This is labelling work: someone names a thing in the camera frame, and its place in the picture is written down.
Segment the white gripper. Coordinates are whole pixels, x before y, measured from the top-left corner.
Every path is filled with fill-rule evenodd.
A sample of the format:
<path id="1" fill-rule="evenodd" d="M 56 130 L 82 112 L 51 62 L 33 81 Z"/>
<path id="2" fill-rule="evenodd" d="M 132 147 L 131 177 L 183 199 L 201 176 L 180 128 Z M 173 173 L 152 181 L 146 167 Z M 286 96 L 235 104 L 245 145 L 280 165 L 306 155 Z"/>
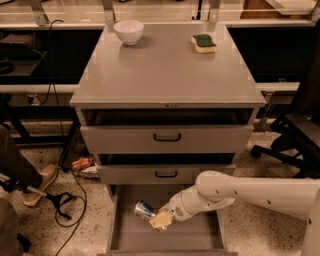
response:
<path id="1" fill-rule="evenodd" d="M 182 222 L 191 217 L 192 215 L 183 205 L 182 194 L 178 193 L 160 208 L 160 212 L 149 220 L 149 224 L 154 229 L 158 229 L 171 225 L 173 221 Z"/>

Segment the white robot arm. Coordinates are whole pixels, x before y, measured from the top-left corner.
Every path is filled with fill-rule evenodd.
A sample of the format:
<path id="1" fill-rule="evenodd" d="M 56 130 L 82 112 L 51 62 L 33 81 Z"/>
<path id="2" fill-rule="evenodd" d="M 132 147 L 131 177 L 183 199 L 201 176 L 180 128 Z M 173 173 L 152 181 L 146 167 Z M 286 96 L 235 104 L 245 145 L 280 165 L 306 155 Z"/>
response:
<path id="1" fill-rule="evenodd" d="M 240 199 L 307 221 L 301 256 L 320 256 L 320 180 L 234 177 L 204 171 L 195 184 L 175 194 L 150 220 L 157 229 Z"/>

